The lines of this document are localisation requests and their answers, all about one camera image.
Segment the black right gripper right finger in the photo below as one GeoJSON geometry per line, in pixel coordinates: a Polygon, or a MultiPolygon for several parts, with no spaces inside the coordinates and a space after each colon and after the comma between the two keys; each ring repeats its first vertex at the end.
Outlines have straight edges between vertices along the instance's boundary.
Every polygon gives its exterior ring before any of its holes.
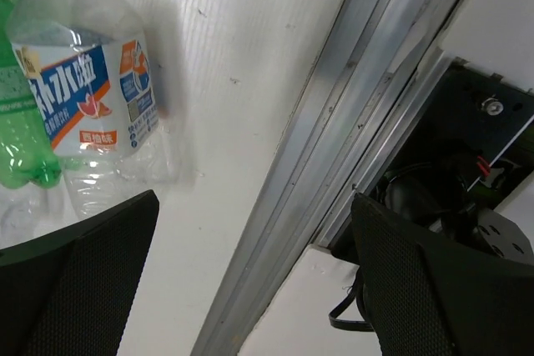
{"type": "Polygon", "coordinates": [[[532,354],[533,249],[515,223],[484,210],[469,247],[362,193],[351,217],[384,355],[532,354]]]}

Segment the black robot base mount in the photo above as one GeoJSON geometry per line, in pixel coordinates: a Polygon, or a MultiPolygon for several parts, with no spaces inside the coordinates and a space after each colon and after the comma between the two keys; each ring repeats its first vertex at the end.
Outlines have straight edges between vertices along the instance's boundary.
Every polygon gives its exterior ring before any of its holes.
{"type": "Polygon", "coordinates": [[[460,63],[394,127],[364,193],[459,243],[531,263],[526,230],[496,206],[533,170],[533,97],[460,63]]]}

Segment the green plastic bottle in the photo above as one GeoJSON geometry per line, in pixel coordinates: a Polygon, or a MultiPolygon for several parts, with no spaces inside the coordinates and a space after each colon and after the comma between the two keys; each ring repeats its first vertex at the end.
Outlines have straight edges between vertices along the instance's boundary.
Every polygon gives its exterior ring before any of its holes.
{"type": "Polygon", "coordinates": [[[59,183],[61,167],[5,32],[12,10],[10,0],[1,0],[1,185],[49,189],[59,183]]]}

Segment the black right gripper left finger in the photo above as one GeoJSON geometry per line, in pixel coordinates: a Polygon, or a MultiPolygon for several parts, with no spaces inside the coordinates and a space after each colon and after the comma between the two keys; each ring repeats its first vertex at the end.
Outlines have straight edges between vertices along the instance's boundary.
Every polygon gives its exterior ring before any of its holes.
{"type": "Polygon", "coordinates": [[[1,251],[3,355],[115,355],[159,215],[147,190],[1,251]]]}

